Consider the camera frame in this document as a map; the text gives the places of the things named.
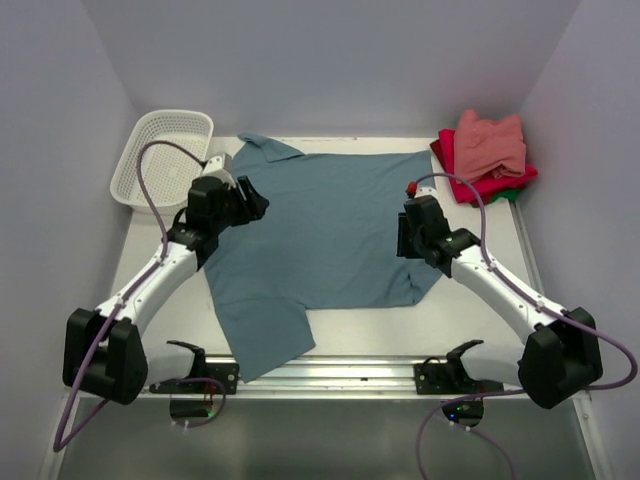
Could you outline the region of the blue-grey t shirt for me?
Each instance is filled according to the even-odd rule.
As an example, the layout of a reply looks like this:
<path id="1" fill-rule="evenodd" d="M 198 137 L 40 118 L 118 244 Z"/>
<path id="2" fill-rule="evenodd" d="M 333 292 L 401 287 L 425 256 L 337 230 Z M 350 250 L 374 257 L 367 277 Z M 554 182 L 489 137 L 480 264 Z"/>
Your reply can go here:
<path id="1" fill-rule="evenodd" d="M 221 234 L 204 275 L 244 380 L 314 347 L 309 311 L 412 306 L 438 282 L 439 271 L 396 253 L 408 183 L 432 184 L 429 152 L 307 154 L 258 134 L 241 141 L 233 170 L 269 205 Z"/>

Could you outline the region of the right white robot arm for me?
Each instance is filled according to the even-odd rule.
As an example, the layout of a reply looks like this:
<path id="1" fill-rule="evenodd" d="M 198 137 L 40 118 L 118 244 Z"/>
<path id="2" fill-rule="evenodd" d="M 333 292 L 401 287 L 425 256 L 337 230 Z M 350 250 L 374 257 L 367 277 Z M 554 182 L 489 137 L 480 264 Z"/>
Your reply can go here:
<path id="1" fill-rule="evenodd" d="M 484 252 L 469 230 L 451 230 L 434 196 L 405 202 L 398 215 L 397 254 L 421 259 L 472 291 L 521 341 L 518 347 L 465 342 L 443 363 L 426 360 L 420 368 L 426 379 L 461 393 L 489 382 L 519 386 L 535 404 L 551 409 L 602 377 L 593 317 L 536 292 Z"/>

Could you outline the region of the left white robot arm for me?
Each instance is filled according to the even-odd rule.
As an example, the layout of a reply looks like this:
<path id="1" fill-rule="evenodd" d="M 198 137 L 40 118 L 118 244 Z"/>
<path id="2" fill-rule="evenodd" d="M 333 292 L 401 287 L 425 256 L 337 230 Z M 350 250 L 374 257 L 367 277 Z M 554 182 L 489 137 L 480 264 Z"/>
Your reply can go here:
<path id="1" fill-rule="evenodd" d="M 218 249 L 222 232 L 262 219 L 268 206 L 246 176 L 223 173 L 194 180 L 186 206 L 163 229 L 161 244 L 144 269 L 98 307 L 78 308 L 70 315 L 64 384 L 121 405 L 159 383 L 175 382 L 189 393 L 201 390 L 208 379 L 202 348 L 169 340 L 147 349 L 143 334 L 171 295 Z"/>

